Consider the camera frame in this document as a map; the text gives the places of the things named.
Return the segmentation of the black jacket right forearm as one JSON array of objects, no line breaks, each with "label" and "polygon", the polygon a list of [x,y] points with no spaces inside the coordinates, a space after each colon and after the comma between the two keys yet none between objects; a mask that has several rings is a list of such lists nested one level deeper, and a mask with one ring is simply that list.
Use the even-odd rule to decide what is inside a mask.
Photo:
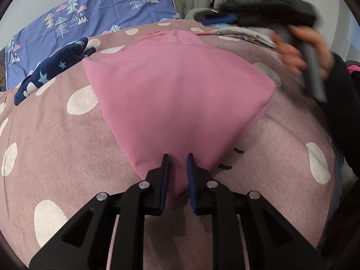
[{"label": "black jacket right forearm", "polygon": [[334,66],[324,80],[327,102],[318,105],[338,152],[359,176],[359,63],[333,54]]}]

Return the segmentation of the person's right hand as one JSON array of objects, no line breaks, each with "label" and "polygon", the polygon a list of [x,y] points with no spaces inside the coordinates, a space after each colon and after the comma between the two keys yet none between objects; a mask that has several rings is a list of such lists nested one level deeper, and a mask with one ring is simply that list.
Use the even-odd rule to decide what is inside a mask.
[{"label": "person's right hand", "polygon": [[[319,75],[322,79],[327,79],[329,72],[334,67],[334,56],[331,53],[326,39],[315,29],[306,26],[290,26],[291,33],[300,40],[310,43],[316,50],[319,62]],[[301,52],[294,46],[286,43],[277,33],[272,33],[272,40],[276,45],[276,50],[281,55],[287,72],[294,76],[299,76],[308,67],[302,59]]]}]

